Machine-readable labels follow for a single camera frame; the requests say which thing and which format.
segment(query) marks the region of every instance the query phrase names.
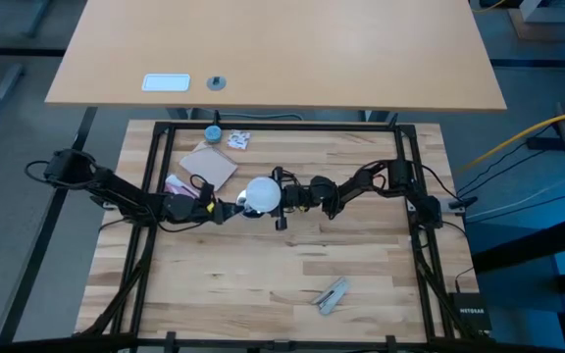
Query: wooden table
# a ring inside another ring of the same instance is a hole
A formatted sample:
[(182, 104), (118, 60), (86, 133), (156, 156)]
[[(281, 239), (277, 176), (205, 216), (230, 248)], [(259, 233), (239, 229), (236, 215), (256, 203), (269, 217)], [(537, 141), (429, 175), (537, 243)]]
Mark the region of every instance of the wooden table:
[[(136, 185), (142, 180), (154, 123), (131, 121), (128, 126), (117, 174)], [(417, 125), (417, 130), (423, 163), (452, 188), (439, 125)], [(202, 130), (178, 130), (170, 173), (188, 179), (179, 160), (202, 137)], [(393, 134), (388, 132), (254, 130), (247, 151), (224, 144), (220, 148), (238, 163), (217, 193), (225, 201), (234, 200), (247, 182), (269, 175), (277, 165), (303, 183), (314, 175), (342, 183), (368, 162), (395, 158)], [(425, 180), (432, 195), (446, 196), (432, 176)], [(120, 217), (107, 212), (104, 223)], [(444, 219), (463, 226), (455, 216)], [(117, 224), (100, 233), (77, 329), (87, 328), (117, 292), (130, 229)], [(446, 226), (437, 230), (437, 245), (445, 282), (452, 288), (455, 276), (472, 267), (468, 242), (459, 230)], [(324, 317), (309, 302), (340, 276), (351, 287)], [(463, 275), (460, 285), (464, 291), (478, 290), (473, 272)], [(441, 335), (432, 292), (431, 298)], [(404, 200), (366, 193), (333, 221), (319, 209), (289, 214), (285, 231), (275, 231), (269, 217), (235, 216), (222, 226), (159, 232), (140, 336), (164, 338), (168, 330), (179, 339), (381, 342), (393, 334), (399, 342), (426, 341)]]
[[(189, 74), (188, 91), (143, 92), (158, 73)], [(464, 0), (88, 0), (46, 101), (506, 109)]]

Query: yellow cable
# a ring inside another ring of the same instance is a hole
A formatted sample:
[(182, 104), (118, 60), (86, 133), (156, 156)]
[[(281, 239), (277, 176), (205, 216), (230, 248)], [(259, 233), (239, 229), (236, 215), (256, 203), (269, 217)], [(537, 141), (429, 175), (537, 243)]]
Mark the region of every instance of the yellow cable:
[(531, 126), (529, 128), (527, 128), (526, 130), (518, 133), (517, 135), (511, 137), (510, 139), (506, 140), (505, 142), (499, 144), (498, 146), (490, 149), (486, 154), (484, 154), (483, 156), (477, 158), (476, 160), (468, 163), (467, 165), (465, 165), (464, 167), (462, 167), (459, 171), (457, 171), (457, 174), (461, 174), (469, 169), (471, 169), (472, 167), (474, 167), (475, 165), (479, 164), (482, 160), (484, 160), (485, 158), (491, 156), (492, 154), (500, 151), (501, 149), (507, 147), (510, 143), (516, 141), (517, 139), (525, 136), (526, 134), (529, 134), (537, 129), (539, 129), (540, 127), (544, 127), (553, 123), (557, 123), (557, 122), (561, 122), (565, 120), (565, 114), (564, 115), (560, 115), (558, 117), (555, 118), (550, 118), (549, 120), (543, 121), (541, 123), (537, 123), (534, 126)]
[(486, 8), (486, 9), (482, 9), (482, 10), (472, 10), (472, 12), (473, 12), (473, 13), (478, 13), (478, 14), (483, 13), (483, 12), (486, 12), (486, 11), (489, 11), (489, 10), (491, 10), (491, 9), (493, 9), (493, 8), (495, 8), (495, 7), (497, 7), (497, 6), (502, 5), (502, 3), (504, 3), (505, 1), (507, 1), (507, 0), (500, 0), (500, 1), (498, 1), (497, 3), (491, 5), (490, 7)]

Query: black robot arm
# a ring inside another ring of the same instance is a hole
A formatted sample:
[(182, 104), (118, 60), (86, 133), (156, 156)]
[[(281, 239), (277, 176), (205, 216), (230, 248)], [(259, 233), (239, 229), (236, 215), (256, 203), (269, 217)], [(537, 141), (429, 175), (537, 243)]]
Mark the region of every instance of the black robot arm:
[[(387, 178), (380, 172), (387, 170)], [(282, 167), (272, 171), (272, 179), (282, 191), (279, 208), (271, 212), (278, 217), (276, 228), (286, 228), (285, 209), (308, 211), (322, 206), (329, 219), (333, 219), (345, 205), (364, 192), (374, 191), (385, 198), (404, 196), (415, 208), (418, 222), (424, 227), (440, 228), (441, 207), (439, 201), (424, 192), (413, 169), (413, 162), (404, 159), (379, 160), (361, 167), (347, 182), (337, 186), (324, 176), (314, 176), (309, 185), (301, 185), (295, 176)], [(382, 178), (381, 186), (375, 185), (375, 178)], [(283, 185), (286, 181), (293, 184)]]
[(100, 167), (95, 159), (84, 152), (71, 149), (54, 153), (50, 162), (44, 162), (44, 180), (34, 179), (54, 187), (86, 190), (100, 206), (115, 205), (125, 218), (141, 226), (153, 226), (160, 222), (186, 224), (214, 222), (218, 225), (241, 212), (243, 207), (216, 199), (213, 185), (204, 178), (198, 186), (200, 195), (194, 199), (171, 193), (148, 193)]

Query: metal bracket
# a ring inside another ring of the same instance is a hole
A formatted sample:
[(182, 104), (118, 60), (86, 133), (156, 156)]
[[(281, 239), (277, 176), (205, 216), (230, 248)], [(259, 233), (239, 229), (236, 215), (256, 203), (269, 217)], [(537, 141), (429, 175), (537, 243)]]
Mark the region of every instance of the metal bracket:
[[(453, 199), (452, 197), (438, 197), (437, 201), (439, 201), (439, 206), (441, 208), (442, 213), (454, 214), (456, 216), (461, 216), (466, 213), (466, 208), (463, 206), (450, 208), (450, 204), (455, 202), (455, 199)], [(416, 207), (413, 206), (413, 204), (409, 202), (409, 200), (407, 200), (407, 211), (409, 212), (416, 211)]]
[(180, 349), (174, 347), (175, 340), (176, 340), (176, 333), (174, 331), (167, 331), (167, 335), (165, 336), (164, 353), (178, 353)]
[(276, 339), (272, 341), (271, 350), (274, 352), (290, 352), (295, 350), (295, 342), (288, 339)]
[(412, 126), (412, 125), (400, 125), (400, 131), (402, 131), (402, 133), (404, 133), (405, 136), (407, 136), (407, 138), (411, 139), (411, 140), (417, 140), (418, 139), (418, 133), (416, 132), (416, 127)]
[(172, 125), (172, 123), (169, 123), (169, 122), (156, 123), (154, 125), (154, 131), (152, 133), (154, 134), (154, 136), (162, 134), (162, 133), (167, 133), (167, 131), (169, 130), (171, 125)]
[(317, 305), (320, 308), (320, 314), (328, 315), (339, 300), (341, 300), (343, 294), (345, 294), (349, 287), (350, 284), (348, 281), (344, 277), (340, 277), (327, 290), (313, 299), (311, 304)]
[(387, 345), (387, 353), (398, 352), (398, 347), (396, 346), (396, 337), (392, 335), (385, 336), (385, 343)]

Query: blue cap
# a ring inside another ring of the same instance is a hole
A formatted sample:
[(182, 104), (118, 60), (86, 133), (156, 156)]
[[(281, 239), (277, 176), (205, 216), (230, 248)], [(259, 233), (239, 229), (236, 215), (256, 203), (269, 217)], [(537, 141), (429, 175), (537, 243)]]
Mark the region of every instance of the blue cap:
[(222, 130), (219, 126), (208, 126), (204, 130), (204, 137), (208, 143), (218, 143), (222, 140)]

